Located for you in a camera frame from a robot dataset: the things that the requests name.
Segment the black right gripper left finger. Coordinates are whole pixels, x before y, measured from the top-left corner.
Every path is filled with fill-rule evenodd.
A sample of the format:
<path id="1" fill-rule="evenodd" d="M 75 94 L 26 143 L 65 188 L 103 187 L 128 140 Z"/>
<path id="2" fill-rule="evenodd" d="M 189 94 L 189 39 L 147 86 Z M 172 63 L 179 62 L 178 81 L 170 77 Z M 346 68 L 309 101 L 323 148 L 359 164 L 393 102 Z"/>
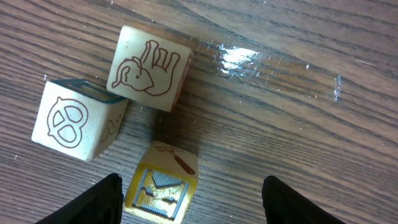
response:
<path id="1" fill-rule="evenodd" d="M 112 173 L 37 224 L 120 224 L 122 178 Z"/>

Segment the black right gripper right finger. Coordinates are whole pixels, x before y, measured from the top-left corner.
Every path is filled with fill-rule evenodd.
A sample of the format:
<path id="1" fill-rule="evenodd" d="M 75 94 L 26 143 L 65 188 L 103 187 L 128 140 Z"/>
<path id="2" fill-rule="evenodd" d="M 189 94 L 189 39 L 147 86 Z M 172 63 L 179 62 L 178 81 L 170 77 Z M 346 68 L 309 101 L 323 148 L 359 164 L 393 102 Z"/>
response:
<path id="1" fill-rule="evenodd" d="M 268 224 L 345 224 L 273 175 L 264 179 L 262 199 Z"/>

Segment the yellow K block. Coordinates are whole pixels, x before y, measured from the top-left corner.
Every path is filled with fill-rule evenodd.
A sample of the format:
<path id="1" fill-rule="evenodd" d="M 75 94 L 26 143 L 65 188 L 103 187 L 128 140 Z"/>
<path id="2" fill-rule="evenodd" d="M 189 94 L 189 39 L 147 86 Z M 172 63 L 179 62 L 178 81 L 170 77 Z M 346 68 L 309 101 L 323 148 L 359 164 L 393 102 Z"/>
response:
<path id="1" fill-rule="evenodd" d="M 198 185 L 198 156 L 152 141 L 140 159 L 124 210 L 155 223 L 181 223 Z"/>

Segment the white block red trim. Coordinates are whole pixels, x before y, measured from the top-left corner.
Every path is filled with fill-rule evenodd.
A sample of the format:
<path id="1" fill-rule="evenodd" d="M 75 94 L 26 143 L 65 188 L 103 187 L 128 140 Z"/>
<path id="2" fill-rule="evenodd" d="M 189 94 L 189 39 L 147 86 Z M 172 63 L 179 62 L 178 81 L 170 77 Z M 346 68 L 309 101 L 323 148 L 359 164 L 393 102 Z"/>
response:
<path id="1" fill-rule="evenodd" d="M 31 139 L 91 161 L 116 139 L 128 101 L 85 79 L 47 81 Z"/>

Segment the white block elephant picture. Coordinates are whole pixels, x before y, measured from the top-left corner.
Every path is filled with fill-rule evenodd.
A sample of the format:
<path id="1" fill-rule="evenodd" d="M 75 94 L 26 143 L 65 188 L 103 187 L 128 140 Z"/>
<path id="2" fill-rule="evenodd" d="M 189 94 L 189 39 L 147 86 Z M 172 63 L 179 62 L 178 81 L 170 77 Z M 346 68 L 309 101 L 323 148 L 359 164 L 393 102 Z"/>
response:
<path id="1" fill-rule="evenodd" d="M 107 90 L 170 112 L 177 104 L 192 50 L 171 40 L 123 26 Z"/>

